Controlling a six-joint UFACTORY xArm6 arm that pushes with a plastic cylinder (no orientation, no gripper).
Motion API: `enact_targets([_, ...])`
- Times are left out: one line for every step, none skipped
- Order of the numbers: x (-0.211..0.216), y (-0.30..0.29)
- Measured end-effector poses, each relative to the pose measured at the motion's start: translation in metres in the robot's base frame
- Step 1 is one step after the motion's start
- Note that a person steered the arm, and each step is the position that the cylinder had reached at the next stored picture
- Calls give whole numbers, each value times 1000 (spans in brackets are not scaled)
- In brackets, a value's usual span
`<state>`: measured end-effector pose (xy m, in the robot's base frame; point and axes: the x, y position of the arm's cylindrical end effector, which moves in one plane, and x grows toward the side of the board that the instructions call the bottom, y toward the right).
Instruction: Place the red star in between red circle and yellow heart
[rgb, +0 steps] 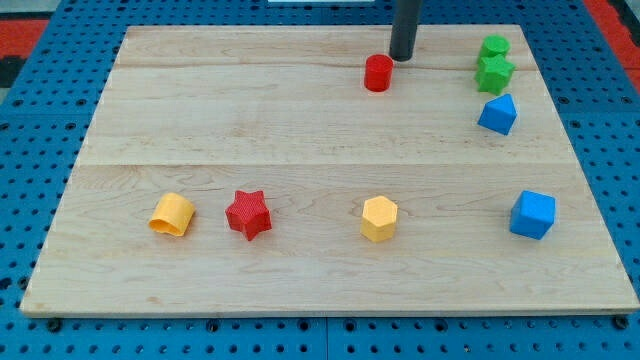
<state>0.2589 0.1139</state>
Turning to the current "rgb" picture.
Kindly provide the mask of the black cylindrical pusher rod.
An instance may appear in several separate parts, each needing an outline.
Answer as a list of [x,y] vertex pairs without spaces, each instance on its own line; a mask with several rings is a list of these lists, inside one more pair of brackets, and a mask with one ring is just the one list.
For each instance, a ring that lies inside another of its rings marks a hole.
[[412,58],[422,0],[397,0],[392,22],[389,56],[398,62]]

